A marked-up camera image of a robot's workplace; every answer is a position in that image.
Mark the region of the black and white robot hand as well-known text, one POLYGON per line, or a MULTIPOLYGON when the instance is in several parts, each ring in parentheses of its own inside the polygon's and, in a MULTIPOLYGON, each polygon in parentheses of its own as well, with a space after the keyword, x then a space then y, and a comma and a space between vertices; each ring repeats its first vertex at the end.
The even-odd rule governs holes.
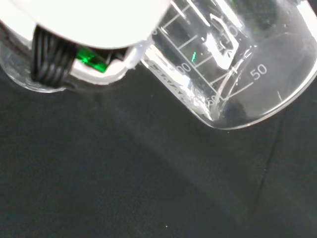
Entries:
POLYGON ((133 69, 168 0, 3 0, 0 70, 22 88, 98 92, 133 69))

